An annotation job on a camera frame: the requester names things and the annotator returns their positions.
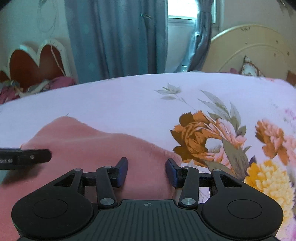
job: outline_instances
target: window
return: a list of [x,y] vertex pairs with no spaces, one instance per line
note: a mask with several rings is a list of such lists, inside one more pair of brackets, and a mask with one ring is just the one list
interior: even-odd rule
[[[212,5],[212,19],[216,23],[217,0]],[[197,4],[195,0],[168,0],[169,18],[183,18],[195,20],[197,16]]]

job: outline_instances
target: white wall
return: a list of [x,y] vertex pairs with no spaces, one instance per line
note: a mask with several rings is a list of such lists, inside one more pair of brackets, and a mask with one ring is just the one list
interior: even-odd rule
[[[52,38],[59,40],[67,49],[67,55],[73,76],[76,69],[71,51],[69,33],[65,17],[64,0],[52,0],[57,3],[58,19]],[[26,43],[37,50],[50,33],[42,33],[37,24],[38,0],[12,0],[0,11],[0,66],[6,64],[10,51],[21,43]],[[48,24],[41,24],[48,29],[54,20],[55,11],[47,2],[41,15]],[[220,30],[245,24],[257,23],[281,33],[296,53],[296,12],[290,18],[288,12],[281,11],[276,0],[221,0]],[[173,70],[181,61],[192,33],[191,24],[169,21],[167,70]]]
[[[38,14],[39,0],[12,0],[0,11],[0,66],[7,64],[11,51],[25,43],[35,51],[49,37],[60,41],[67,49],[68,61],[74,78],[77,77],[68,27],[65,16],[64,0],[48,1]],[[54,31],[50,27],[57,15]],[[44,18],[38,24],[38,16]]]

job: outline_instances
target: ribbed black plate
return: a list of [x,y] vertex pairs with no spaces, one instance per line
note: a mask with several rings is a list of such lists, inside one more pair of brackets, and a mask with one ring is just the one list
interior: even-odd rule
[[[178,208],[173,200],[123,200],[101,210],[78,234],[63,241],[226,241],[207,228],[197,212]],[[276,241],[274,237],[266,241]]]

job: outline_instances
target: gray curtain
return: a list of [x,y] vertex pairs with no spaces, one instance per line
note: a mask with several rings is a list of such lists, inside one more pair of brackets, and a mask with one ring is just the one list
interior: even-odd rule
[[194,32],[185,56],[175,72],[200,71],[210,48],[212,34],[211,8],[214,0],[196,0],[198,6]]
[[80,83],[164,73],[166,0],[65,0]]

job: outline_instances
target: pink blanket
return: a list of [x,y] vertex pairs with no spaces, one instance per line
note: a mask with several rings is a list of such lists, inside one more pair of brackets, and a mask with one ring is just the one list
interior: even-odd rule
[[50,149],[50,162],[28,173],[11,176],[0,186],[1,240],[15,241],[19,235],[11,221],[11,209],[22,197],[74,168],[94,172],[105,165],[115,166],[121,157],[128,159],[125,184],[117,199],[170,199],[173,188],[165,174],[165,162],[177,154],[126,134],[95,130],[70,117],[61,117],[43,127],[22,149]]

